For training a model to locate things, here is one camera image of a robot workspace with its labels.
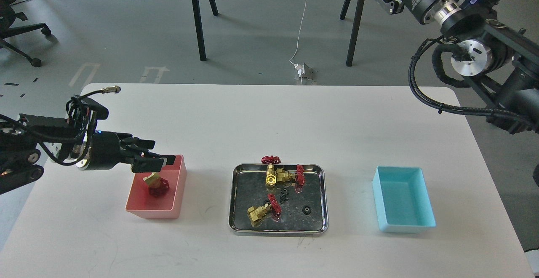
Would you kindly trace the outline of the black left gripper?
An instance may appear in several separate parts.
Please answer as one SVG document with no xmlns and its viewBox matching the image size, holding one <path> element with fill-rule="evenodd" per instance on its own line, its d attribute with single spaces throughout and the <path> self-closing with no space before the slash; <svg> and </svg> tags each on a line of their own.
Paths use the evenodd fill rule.
<svg viewBox="0 0 539 278">
<path fill-rule="evenodd" d="M 129 163 L 122 150 L 149 151 L 154 149 L 155 143 L 154 140 L 133 137 L 128 133 L 95 131 L 86 156 L 76 163 L 76 167 L 83 171 L 111 169 L 118 163 Z M 151 158 L 135 156 L 131 163 L 131 172 L 160 172 L 162 167 L 173 165 L 175 159 L 175 155 L 158 155 Z"/>
</svg>

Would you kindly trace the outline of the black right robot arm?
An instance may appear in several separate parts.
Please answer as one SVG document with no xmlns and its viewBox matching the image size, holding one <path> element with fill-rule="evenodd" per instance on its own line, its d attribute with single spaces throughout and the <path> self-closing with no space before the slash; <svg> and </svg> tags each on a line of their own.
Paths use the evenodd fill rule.
<svg viewBox="0 0 539 278">
<path fill-rule="evenodd" d="M 497 19 L 499 0 L 378 0 L 389 13 L 407 8 L 420 24 L 437 23 L 441 36 L 426 39 L 411 59 L 408 83 L 438 113 L 479 115 L 510 134 L 538 132 L 538 45 Z M 484 108 L 459 107 L 427 97 L 416 83 L 416 64 L 431 46 L 435 76 L 472 88 Z"/>
</svg>

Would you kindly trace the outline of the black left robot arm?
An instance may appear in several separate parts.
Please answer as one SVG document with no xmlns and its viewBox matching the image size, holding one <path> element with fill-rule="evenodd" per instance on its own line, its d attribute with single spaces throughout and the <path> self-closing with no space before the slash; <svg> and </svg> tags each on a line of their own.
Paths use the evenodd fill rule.
<svg viewBox="0 0 539 278">
<path fill-rule="evenodd" d="M 94 101 L 94 94 L 119 93 L 119 86 L 102 88 L 66 103 L 66 118 L 21 113 L 17 120 L 1 116 L 1 193 L 37 181 L 44 173 L 38 165 L 42 152 L 61 166 L 106 170 L 127 163 L 134 173 L 156 173 L 173 165 L 174 155 L 152 153 L 155 142 L 129 133 L 100 131 L 98 121 L 109 111 Z"/>
</svg>

